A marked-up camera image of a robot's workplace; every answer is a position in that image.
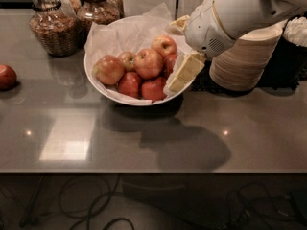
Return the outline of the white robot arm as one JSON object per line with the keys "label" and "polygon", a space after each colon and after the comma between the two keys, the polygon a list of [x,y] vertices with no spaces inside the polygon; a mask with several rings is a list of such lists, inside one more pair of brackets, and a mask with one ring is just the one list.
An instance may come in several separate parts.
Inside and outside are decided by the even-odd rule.
{"label": "white robot arm", "polygon": [[182,35],[191,50],[179,56],[164,93],[186,88],[204,63],[233,47],[241,36],[306,11],[307,0],[206,0],[189,15],[171,22],[167,31]]}

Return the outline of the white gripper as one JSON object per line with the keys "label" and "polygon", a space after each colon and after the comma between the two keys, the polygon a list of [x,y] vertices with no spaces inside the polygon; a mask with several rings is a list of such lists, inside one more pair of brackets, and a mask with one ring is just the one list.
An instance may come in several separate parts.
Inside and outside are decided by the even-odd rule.
{"label": "white gripper", "polygon": [[184,35],[186,43],[195,50],[178,55],[173,72],[163,88],[167,96],[183,91],[203,69],[206,59],[211,60],[235,43],[220,21],[214,0],[205,1],[190,16],[183,15],[172,21],[166,31],[171,35]]}

